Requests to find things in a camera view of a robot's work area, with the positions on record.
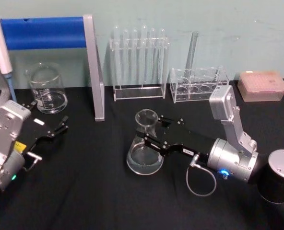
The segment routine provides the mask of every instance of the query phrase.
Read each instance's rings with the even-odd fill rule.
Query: blue metal bar
[[[86,47],[83,17],[2,19],[8,50]]]

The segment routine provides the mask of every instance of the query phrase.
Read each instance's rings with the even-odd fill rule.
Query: white cable
[[[214,187],[213,187],[213,190],[212,190],[210,193],[207,193],[207,194],[198,194],[198,193],[194,192],[194,191],[191,189],[191,187],[190,187],[190,185],[189,185],[189,182],[188,182],[188,172],[189,172],[189,168],[190,168],[190,166],[187,168],[187,172],[186,172],[186,183],[187,183],[187,187],[188,187],[188,189],[190,190],[190,192],[192,192],[192,193],[193,193],[194,195],[196,195],[196,196],[202,196],[202,197],[210,196],[212,193],[215,192],[215,189],[217,188],[217,180],[216,180],[214,174],[213,174],[211,171],[209,171],[208,169],[205,169],[205,168],[203,168],[203,167],[198,167],[198,168],[199,168],[199,169],[202,169],[202,170],[204,170],[204,171],[206,171],[207,173],[209,173],[209,174],[211,175],[211,177],[212,177],[213,180],[214,180]]]

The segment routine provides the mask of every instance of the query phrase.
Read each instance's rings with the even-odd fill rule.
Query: white sticker
[[[33,120],[34,122],[36,122],[36,123],[38,123],[39,125],[43,125],[43,124],[45,124],[45,122],[44,121],[41,121],[41,120],[39,120],[39,119],[34,119]]]
[[[184,153],[186,153],[186,154],[189,154],[189,155],[191,155],[191,156],[194,156],[194,152],[192,152],[192,151],[190,151],[190,150],[183,149],[182,151],[183,151]]]

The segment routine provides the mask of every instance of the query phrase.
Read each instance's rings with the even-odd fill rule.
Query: glass beaker
[[[137,129],[156,137],[157,120],[157,113],[150,109],[143,109],[136,114]],[[136,174],[151,175],[161,168],[163,157],[159,152],[145,146],[144,139],[136,135],[127,154],[127,164]]]
[[[59,66],[55,63],[37,63],[25,71],[37,108],[45,114],[55,114],[67,105]]]

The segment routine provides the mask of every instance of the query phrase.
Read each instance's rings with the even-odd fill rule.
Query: light blue wall
[[[195,66],[222,64],[233,79],[244,70],[276,69],[284,77],[284,1],[281,0],[0,0],[0,17],[28,18],[93,14],[100,61],[113,26],[164,28],[171,46],[169,68],[184,68],[191,32],[200,32]],[[64,84],[86,85],[85,49],[11,52],[14,85],[27,88],[23,71],[37,61],[63,68]]]

